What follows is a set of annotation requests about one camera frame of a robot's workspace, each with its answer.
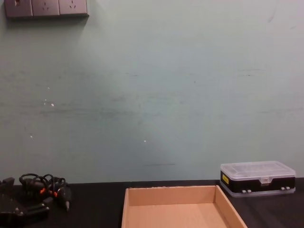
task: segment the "clear plastic lid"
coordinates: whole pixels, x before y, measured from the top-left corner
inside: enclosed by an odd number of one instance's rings
[[[273,178],[295,177],[295,171],[278,161],[222,164],[220,169],[233,181],[260,180],[271,183]]]

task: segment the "wall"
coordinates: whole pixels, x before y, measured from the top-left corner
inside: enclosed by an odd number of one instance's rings
[[[6,22],[0,179],[304,176],[302,0],[89,0],[88,19]]]

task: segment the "cardboard box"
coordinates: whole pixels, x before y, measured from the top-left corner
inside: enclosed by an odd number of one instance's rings
[[[122,228],[247,228],[219,186],[127,189]]]

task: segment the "table surface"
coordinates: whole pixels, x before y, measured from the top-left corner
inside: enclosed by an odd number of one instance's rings
[[[215,185],[218,180],[182,180],[71,184],[71,210],[56,203],[49,218],[27,228],[120,228],[126,188]],[[303,228],[304,178],[296,179],[296,193],[252,198],[226,194],[249,228]]]

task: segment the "wall socket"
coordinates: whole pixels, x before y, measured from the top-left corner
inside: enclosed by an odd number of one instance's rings
[[[59,0],[61,15],[87,14],[86,0]]]
[[[33,16],[31,0],[4,0],[4,4],[8,18]]]
[[[33,16],[59,15],[58,0],[32,0]]]

